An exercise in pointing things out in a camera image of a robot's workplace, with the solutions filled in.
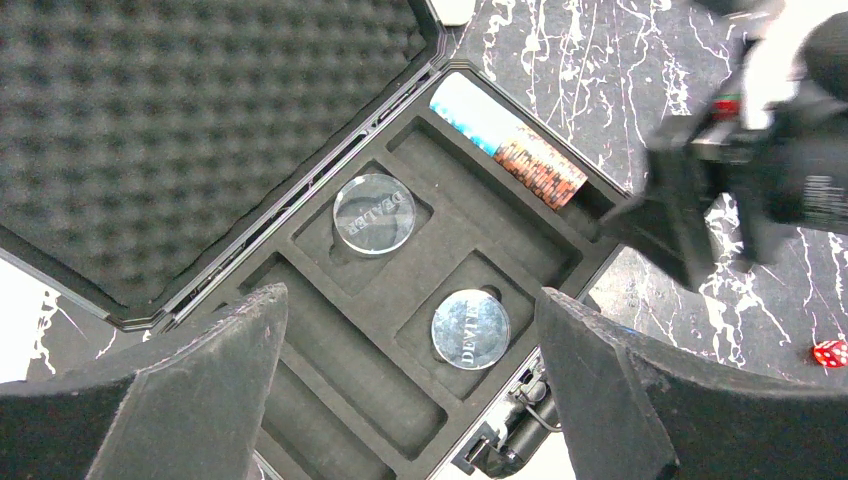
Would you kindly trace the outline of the blue poker chip stack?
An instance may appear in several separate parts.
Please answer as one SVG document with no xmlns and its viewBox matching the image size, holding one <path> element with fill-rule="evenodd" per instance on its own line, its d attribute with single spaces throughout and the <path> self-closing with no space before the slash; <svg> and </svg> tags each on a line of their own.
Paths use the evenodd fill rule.
<svg viewBox="0 0 848 480">
<path fill-rule="evenodd" d="M 437 87 L 429 108 L 490 157 L 523 123 L 493 97 L 454 72 Z"/>
</svg>

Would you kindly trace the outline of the red die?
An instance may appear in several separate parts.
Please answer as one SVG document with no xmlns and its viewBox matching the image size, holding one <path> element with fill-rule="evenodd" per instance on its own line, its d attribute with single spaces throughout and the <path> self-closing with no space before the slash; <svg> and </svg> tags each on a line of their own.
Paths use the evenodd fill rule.
<svg viewBox="0 0 848 480">
<path fill-rule="evenodd" d="M 825 368 L 842 368 L 848 364 L 848 345 L 845 340 L 827 340 L 812 347 L 812 355 Z"/>
</svg>

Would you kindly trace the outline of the brown poker chip stack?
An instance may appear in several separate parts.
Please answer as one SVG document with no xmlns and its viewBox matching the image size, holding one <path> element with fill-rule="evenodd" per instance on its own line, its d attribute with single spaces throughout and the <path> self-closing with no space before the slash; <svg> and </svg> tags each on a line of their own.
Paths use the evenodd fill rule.
<svg viewBox="0 0 848 480">
<path fill-rule="evenodd" d="M 493 158 L 554 211 L 563 208 L 587 181 L 580 168 L 527 126 L 516 127 Z"/>
</svg>

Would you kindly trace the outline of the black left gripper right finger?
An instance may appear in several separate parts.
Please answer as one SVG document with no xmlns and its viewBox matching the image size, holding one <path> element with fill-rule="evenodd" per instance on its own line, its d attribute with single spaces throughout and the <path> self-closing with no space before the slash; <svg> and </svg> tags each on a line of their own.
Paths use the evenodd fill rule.
<svg viewBox="0 0 848 480">
<path fill-rule="evenodd" d="M 707 360 L 545 288 L 540 348 L 579 479 L 843 479 L 847 393 Z"/>
</svg>

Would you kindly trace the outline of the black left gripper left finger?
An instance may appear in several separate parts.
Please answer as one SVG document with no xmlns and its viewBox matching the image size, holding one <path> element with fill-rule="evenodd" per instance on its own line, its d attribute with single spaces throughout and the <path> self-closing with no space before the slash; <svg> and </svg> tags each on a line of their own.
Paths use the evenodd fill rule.
<svg viewBox="0 0 848 480">
<path fill-rule="evenodd" d="M 5 479 L 243 479 L 287 325 L 284 284 L 39 382 L 1 387 Z"/>
</svg>

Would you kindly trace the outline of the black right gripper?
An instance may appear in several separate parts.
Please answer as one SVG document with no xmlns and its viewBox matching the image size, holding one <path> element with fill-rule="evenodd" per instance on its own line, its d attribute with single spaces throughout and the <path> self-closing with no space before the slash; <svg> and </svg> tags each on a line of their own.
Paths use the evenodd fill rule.
<svg viewBox="0 0 848 480">
<path fill-rule="evenodd" d="M 805 43 L 797 93 L 769 109 L 771 125 L 740 123 L 741 73 L 705 127 L 662 125 L 647 140 L 643 189 L 601 219 L 601 231 L 696 291 L 715 270 L 705 216 L 721 192 L 738 202 L 743 256 L 772 263 L 793 226 L 847 231 L 847 16 Z"/>
</svg>

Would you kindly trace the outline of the black poker set case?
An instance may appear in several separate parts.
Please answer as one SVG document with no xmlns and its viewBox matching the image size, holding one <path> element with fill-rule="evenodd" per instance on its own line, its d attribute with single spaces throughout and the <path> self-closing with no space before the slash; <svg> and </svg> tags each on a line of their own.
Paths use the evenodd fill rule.
<svg viewBox="0 0 848 480">
<path fill-rule="evenodd" d="M 5 1 L 1 283 L 54 330 L 85 313 L 105 359 L 282 283 L 287 325 L 252 456 L 279 479 L 521 470 L 557 425 L 535 301 L 581 297 L 617 252 L 623 196 L 475 65 L 427 1 Z M 554 211 L 429 108 L 465 75 L 587 181 Z M 387 174 L 413 194 L 399 249 L 336 240 L 338 191 Z M 493 366 L 443 361 L 451 293 L 511 323 Z"/>
</svg>

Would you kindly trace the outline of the clear round dealer button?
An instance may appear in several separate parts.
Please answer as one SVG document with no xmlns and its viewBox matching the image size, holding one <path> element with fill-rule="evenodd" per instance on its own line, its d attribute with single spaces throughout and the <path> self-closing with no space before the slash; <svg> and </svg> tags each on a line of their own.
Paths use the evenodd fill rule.
<svg viewBox="0 0 848 480">
<path fill-rule="evenodd" d="M 485 370 L 505 354 L 511 338 L 510 318 L 496 297 L 481 289 L 448 295 L 435 309 L 430 335 L 437 355 L 451 366 Z"/>
</svg>

